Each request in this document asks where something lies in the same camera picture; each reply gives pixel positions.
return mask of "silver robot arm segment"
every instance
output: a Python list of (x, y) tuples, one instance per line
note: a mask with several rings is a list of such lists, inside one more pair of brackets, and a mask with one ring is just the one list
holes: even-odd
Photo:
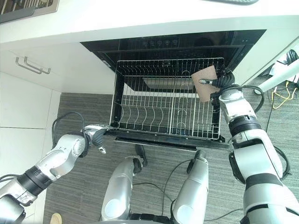
[(84, 137), (63, 135), (57, 145), (36, 165), (0, 189), (0, 223), (20, 223), (25, 218), (23, 206), (30, 206), (51, 183), (69, 173), (77, 158), (88, 148), (89, 141), (102, 144), (107, 126), (87, 126)]
[(142, 167), (140, 156), (125, 158), (110, 177), (102, 205), (102, 220), (126, 220), (130, 213), (130, 200), (133, 176), (140, 172), (135, 167)]
[(204, 222), (209, 191), (208, 162), (205, 157), (204, 151), (196, 152), (192, 169), (172, 208), (175, 224)]
[(239, 90), (224, 91), (219, 102), (233, 136), (230, 165), (234, 176), (246, 184), (240, 223), (299, 223), (299, 203), (280, 181), (281, 161), (251, 105)]

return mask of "cardboard piece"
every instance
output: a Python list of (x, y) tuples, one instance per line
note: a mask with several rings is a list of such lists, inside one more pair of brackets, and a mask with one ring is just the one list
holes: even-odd
[(201, 102), (210, 101), (211, 93), (218, 92), (220, 89), (211, 84), (202, 84), (201, 79), (217, 79), (215, 67), (212, 65), (191, 75), (196, 88), (196, 92)]

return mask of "gray carpet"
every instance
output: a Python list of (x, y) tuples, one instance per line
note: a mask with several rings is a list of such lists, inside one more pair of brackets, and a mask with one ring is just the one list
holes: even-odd
[[(252, 82), (258, 85), (265, 78)], [(255, 108), (260, 97), (251, 90), (244, 95)], [(82, 113), (87, 124), (108, 123), (111, 109), (111, 95), (63, 93), (60, 99), (59, 115), (68, 111)], [(265, 104), (257, 113), (263, 128), (266, 128), (271, 101), (265, 95)], [(285, 151), (291, 163), (292, 176), (284, 183), (299, 198), (299, 141), (298, 137), (298, 100), (292, 100), (280, 109), (273, 110), (269, 125), (269, 136), (273, 144)], [(222, 117), (221, 135), (230, 138), (225, 120)], [(80, 129), (80, 122), (70, 116), (58, 127), (58, 134)], [(94, 223), (100, 217), (108, 180), (125, 156), (134, 155), (134, 145), (114, 142), (113, 137), (105, 137), (107, 154), (101, 154), (92, 147), (88, 156), (78, 159), (74, 169), (53, 183), (47, 190), (44, 224), (50, 223), (50, 217), (58, 212), (64, 224)], [(181, 161), (194, 156), (194, 152), (165, 147), (145, 146), (149, 165), (134, 177), (134, 183), (151, 182), (163, 187), (171, 170)], [(244, 186), (232, 175), (228, 161), (229, 151), (207, 149), (209, 161), (209, 195), (206, 208), (206, 219), (219, 217), (231, 210), (242, 208)], [(187, 177), (187, 163), (179, 167), (170, 179), (167, 193), (172, 199), (178, 195), (180, 187)], [(162, 193), (151, 185), (133, 187), (131, 210), (133, 213), (161, 214)], [(165, 198), (164, 215), (170, 216), (171, 202)], [(239, 223), (242, 211), (236, 211), (220, 220), (205, 222), (218, 224)]]

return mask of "metal wire basket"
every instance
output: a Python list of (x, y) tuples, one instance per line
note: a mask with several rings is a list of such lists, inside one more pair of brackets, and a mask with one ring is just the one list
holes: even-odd
[(191, 75), (224, 58), (118, 61), (110, 125), (130, 132), (218, 139), (220, 108), (201, 102)]

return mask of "yellow cable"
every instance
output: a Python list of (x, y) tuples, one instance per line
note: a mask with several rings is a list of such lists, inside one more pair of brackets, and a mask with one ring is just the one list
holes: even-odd
[(280, 108), (280, 107), (281, 107), (287, 100), (292, 100), (292, 99), (294, 99), (294, 94), (295, 94), (295, 91), (297, 90), (297, 88), (294, 89), (294, 91), (293, 91), (293, 93), (292, 93), (292, 95), (291, 95), (291, 93), (290, 93), (290, 91), (289, 91), (289, 88), (288, 88), (288, 85), (289, 85), (289, 81), (287, 81), (287, 82), (285, 83), (285, 87), (286, 87), (286, 90), (287, 90), (287, 92), (288, 92), (288, 97), (281, 96), (280, 94), (276, 93), (276, 90), (274, 90), (274, 91), (272, 92), (272, 101), (274, 100), (274, 94), (284, 99), (284, 101), (283, 101), (279, 106), (275, 107), (275, 106), (273, 105), (273, 109), (278, 109), (278, 108)]

